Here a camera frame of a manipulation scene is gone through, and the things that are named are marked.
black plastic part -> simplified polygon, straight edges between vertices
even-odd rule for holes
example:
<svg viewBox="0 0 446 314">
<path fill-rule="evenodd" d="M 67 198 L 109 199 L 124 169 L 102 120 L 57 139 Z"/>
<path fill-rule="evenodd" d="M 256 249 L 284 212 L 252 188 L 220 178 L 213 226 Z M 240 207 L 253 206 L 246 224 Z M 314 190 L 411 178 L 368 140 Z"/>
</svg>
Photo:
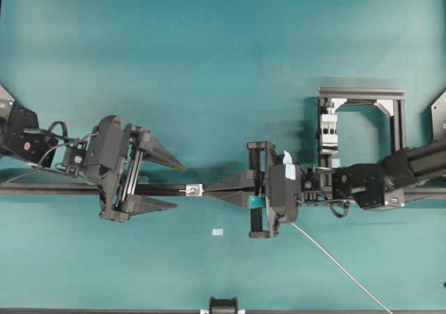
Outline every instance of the black plastic part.
<svg viewBox="0 0 446 314">
<path fill-rule="evenodd" d="M 62 166 L 65 172 L 70 176 L 78 176 L 79 170 L 82 167 L 82 162 L 85 160 L 87 142 L 79 143 L 76 146 L 67 146 L 65 155 L 63 156 Z"/>
<path fill-rule="evenodd" d="M 237 314 L 237 298 L 216 299 L 211 297 L 209 300 L 209 314 Z"/>
<path fill-rule="evenodd" d="M 407 187 L 417 182 L 413 175 L 404 151 L 399 150 L 382 160 L 384 182 L 389 189 Z"/>
<path fill-rule="evenodd" d="M 287 166 L 294 168 L 294 179 L 289 178 Z M 267 195 L 270 197 L 270 207 L 276 211 L 281 222 L 296 221 L 298 218 L 296 199 L 302 195 L 300 167 L 298 165 L 275 164 L 268 168 L 268 176 Z"/>
<path fill-rule="evenodd" d="M 37 115 L 18 104 L 12 106 L 8 120 L 1 121 L 1 152 L 9 157 L 37 164 L 43 155 L 57 144 L 57 140 L 49 134 L 25 134 L 25 128 L 38 129 Z M 54 151 L 49 153 L 41 165 L 50 167 Z"/>
<path fill-rule="evenodd" d="M 249 169 L 254 170 L 255 173 L 261 172 L 261 158 L 259 149 L 247 144 L 249 153 Z M 254 180 L 254 195 L 258 196 L 260 194 L 260 176 L 256 176 Z M 251 231 L 249 232 L 249 237 L 252 238 L 265 238 L 268 237 L 268 231 L 263 230 L 263 220 L 262 220 L 263 208 L 253 208 L 251 209 Z"/>
<path fill-rule="evenodd" d="M 385 206 L 384 184 L 378 164 L 354 164 L 336 170 L 332 175 L 333 198 L 353 196 L 364 210 Z"/>
</svg>

teal surface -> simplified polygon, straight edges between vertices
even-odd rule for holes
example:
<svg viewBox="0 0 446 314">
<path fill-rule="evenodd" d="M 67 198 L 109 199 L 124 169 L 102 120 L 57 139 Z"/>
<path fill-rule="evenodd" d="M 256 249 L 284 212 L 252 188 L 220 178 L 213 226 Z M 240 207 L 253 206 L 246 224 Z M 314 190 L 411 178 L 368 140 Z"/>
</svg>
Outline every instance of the teal surface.
<svg viewBox="0 0 446 314">
<path fill-rule="evenodd" d="M 210 183 L 246 167 L 247 141 L 315 162 L 318 86 L 406 88 L 408 145 L 426 143 L 445 21 L 445 0 L 3 0 L 0 82 L 44 127 L 149 127 L 189 167 L 146 165 L 152 181 Z M 343 165 L 389 152 L 377 109 L 340 121 Z M 1 197 L 0 306 L 378 309 L 296 229 L 251 240 L 247 211 L 169 201 L 121 225 L 99 220 L 96 197 Z M 307 208 L 299 223 L 388 307 L 446 309 L 445 206 Z"/>
</svg>

